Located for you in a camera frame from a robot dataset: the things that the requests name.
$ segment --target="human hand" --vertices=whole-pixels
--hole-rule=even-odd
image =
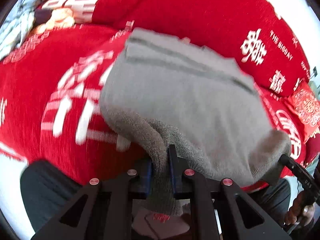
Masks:
[[[298,196],[293,201],[293,205],[289,208],[289,211],[284,216],[284,223],[286,225],[292,225],[297,222],[297,217],[301,215],[302,212],[302,219],[300,221],[301,226],[306,226],[312,221],[313,215],[315,214],[315,204],[312,206],[302,206],[303,205],[303,198],[304,198],[304,191],[300,192]]]

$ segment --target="folded garment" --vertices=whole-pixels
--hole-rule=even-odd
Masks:
[[[44,0],[18,0],[0,28],[0,60],[19,48],[35,20],[34,9]]]
[[[147,208],[157,212],[181,212],[171,194],[169,144],[192,169],[241,187],[291,153],[288,135],[272,129],[252,78],[235,60],[176,37],[136,28],[99,103],[110,128],[150,155],[155,176]]]

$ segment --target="person's leg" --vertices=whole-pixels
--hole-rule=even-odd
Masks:
[[[290,202],[290,185],[285,179],[280,179],[274,187],[269,186],[249,196],[279,225],[284,224]]]
[[[35,232],[81,187],[44,160],[34,162],[25,169],[20,186],[22,200]]]

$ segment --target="gray sweater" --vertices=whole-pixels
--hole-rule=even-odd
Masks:
[[[272,129],[235,60],[176,37],[135,29],[99,103],[110,128],[150,155],[155,176],[146,207],[157,212],[181,212],[169,182],[169,144],[194,170],[241,187],[291,153],[288,135]]]

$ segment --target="white fabric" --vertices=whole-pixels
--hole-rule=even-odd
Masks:
[[[320,73],[320,22],[305,0],[268,0],[297,36],[310,67],[318,66]],[[312,79],[320,85],[320,74]],[[20,175],[25,163],[0,154],[0,208],[21,240],[29,240],[34,231],[25,212],[21,193]],[[292,192],[292,200],[297,192]]]

